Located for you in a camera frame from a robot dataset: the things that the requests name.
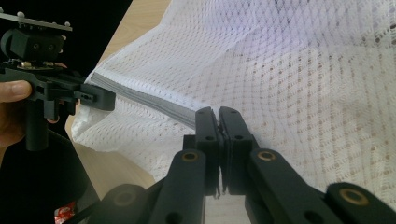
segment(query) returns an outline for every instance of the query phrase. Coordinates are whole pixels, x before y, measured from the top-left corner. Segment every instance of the white mesh fabric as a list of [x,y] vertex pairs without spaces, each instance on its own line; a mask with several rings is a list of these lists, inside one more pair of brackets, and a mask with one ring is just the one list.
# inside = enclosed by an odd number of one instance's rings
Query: white mesh fabric
[[[235,108],[261,147],[279,151],[309,185],[351,182],[396,209],[395,8],[393,0],[174,0],[159,26],[95,72],[192,110]],[[109,114],[81,109],[75,141],[117,150],[156,179],[193,133],[120,95]],[[222,218],[208,223],[242,223],[240,213],[216,209],[211,216]]]

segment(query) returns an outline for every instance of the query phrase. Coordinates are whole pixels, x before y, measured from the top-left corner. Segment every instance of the wooden table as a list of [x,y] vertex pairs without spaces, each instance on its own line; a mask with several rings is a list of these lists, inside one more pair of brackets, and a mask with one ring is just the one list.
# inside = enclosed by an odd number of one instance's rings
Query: wooden table
[[[159,24],[169,2],[134,0],[101,60]],[[70,117],[66,122],[69,136],[73,120],[74,117]],[[154,183],[150,174],[117,152],[97,152],[76,143],[74,146],[100,199],[120,184],[130,183],[147,188]]]

